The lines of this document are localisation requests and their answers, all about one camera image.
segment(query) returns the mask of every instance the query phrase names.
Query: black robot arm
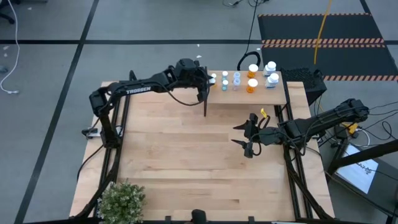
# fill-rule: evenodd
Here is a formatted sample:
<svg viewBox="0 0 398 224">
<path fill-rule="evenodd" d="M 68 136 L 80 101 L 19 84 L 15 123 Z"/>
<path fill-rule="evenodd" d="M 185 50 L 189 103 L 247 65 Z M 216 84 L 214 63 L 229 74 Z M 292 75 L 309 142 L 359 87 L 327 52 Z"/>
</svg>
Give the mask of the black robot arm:
<svg viewBox="0 0 398 224">
<path fill-rule="evenodd" d="M 278 124 L 278 128 L 256 126 L 257 116 L 250 114 L 249 120 L 234 129 L 244 130 L 244 137 L 249 142 L 232 140 L 242 145 L 244 155 L 253 157 L 252 144 L 254 142 L 264 145 L 287 144 L 302 147 L 312 136 L 324 133 L 342 122 L 359 123 L 368 118 L 369 108 L 364 106 L 361 100 L 348 99 L 332 110 L 328 110 L 308 119 L 294 119 Z"/>
<path fill-rule="evenodd" d="M 116 128 L 111 125 L 109 112 L 115 107 L 122 96 L 154 91 L 166 93 L 174 88 L 196 88 L 197 98 L 202 102 L 208 94 L 210 87 L 206 68 L 201 67 L 198 61 L 181 59 L 176 66 L 169 66 L 163 72 L 150 78 L 137 80 L 134 73 L 133 81 L 120 81 L 101 87 L 90 95 L 90 103 L 94 114 L 102 124 L 101 138 L 105 148 L 115 148 L 120 145 L 120 138 Z"/>
</svg>

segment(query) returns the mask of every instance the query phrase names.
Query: clear bottle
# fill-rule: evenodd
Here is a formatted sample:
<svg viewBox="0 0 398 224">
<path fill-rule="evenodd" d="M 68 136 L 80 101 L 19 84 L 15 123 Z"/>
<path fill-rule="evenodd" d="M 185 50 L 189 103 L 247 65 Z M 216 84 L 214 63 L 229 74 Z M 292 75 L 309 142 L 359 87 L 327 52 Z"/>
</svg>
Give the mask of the clear bottle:
<svg viewBox="0 0 398 224">
<path fill-rule="evenodd" d="M 223 71 L 223 79 L 222 80 L 227 80 L 228 72 Z"/>
<path fill-rule="evenodd" d="M 222 90 L 226 91 L 228 89 L 228 80 L 223 80 L 223 87 Z"/>
<path fill-rule="evenodd" d="M 236 78 L 241 79 L 241 74 L 239 72 L 234 73 L 234 79 Z"/>
<path fill-rule="evenodd" d="M 233 84 L 234 84 L 234 87 L 232 89 L 236 91 L 236 90 L 239 89 L 239 85 L 241 84 L 241 80 L 239 78 L 235 78 Z"/>
</svg>

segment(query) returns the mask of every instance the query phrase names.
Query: yellow object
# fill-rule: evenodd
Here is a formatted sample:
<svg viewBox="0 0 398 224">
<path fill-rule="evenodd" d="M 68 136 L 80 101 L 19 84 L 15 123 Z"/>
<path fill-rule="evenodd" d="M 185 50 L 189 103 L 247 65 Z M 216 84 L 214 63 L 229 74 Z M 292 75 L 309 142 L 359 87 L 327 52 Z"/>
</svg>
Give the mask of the yellow object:
<svg viewBox="0 0 398 224">
<path fill-rule="evenodd" d="M 316 45 L 315 45 L 315 54 L 314 54 L 314 56 L 313 56 L 313 64 L 314 64 L 314 65 L 317 64 L 317 54 L 318 54 L 319 39 L 321 38 L 321 34 L 322 34 L 322 30 L 323 30 L 323 25 L 325 24 L 326 17 L 327 17 L 328 14 L 329 14 L 330 6 L 331 6 L 331 0 L 329 0 L 328 9 L 326 10 L 325 15 L 323 16 L 321 28 L 319 29 L 318 39 L 317 39 L 317 43 L 316 43 Z"/>
<path fill-rule="evenodd" d="M 354 134 L 356 129 L 358 128 L 358 123 L 354 123 L 351 126 L 350 126 L 350 124 L 345 124 L 345 123 L 342 123 L 342 125 L 344 125 L 346 128 L 348 128 L 348 126 L 349 126 L 349 128 L 348 128 L 349 134 Z"/>
<path fill-rule="evenodd" d="M 261 108 L 261 114 L 264 116 L 264 118 L 267 118 L 267 113 L 264 111 L 263 108 Z"/>
</svg>

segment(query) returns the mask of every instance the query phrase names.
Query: potted plant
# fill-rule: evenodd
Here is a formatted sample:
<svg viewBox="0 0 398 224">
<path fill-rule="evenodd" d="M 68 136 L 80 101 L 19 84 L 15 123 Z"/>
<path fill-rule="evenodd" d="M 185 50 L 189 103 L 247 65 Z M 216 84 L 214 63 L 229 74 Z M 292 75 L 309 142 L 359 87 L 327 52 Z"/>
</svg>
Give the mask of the potted plant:
<svg viewBox="0 0 398 224">
<path fill-rule="evenodd" d="M 142 223 L 144 199 L 144 187 L 112 182 L 98 199 L 98 216 L 105 224 Z"/>
</svg>

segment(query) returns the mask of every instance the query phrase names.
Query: white bottle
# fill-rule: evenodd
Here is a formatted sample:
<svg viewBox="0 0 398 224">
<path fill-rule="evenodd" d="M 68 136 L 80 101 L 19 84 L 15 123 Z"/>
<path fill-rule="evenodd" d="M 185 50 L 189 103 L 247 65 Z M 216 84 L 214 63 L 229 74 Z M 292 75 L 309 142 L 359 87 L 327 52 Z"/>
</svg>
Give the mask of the white bottle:
<svg viewBox="0 0 398 224">
<path fill-rule="evenodd" d="M 279 75 L 276 73 L 272 73 L 269 77 L 267 77 L 266 88 L 275 88 L 278 83 Z"/>
<path fill-rule="evenodd" d="M 268 62 L 266 67 L 264 68 L 264 71 L 262 72 L 262 75 L 264 76 L 270 76 L 272 73 L 276 71 L 276 63 L 275 62 Z"/>
<path fill-rule="evenodd" d="M 223 71 L 223 78 L 221 80 L 227 80 L 228 72 Z"/>
</svg>

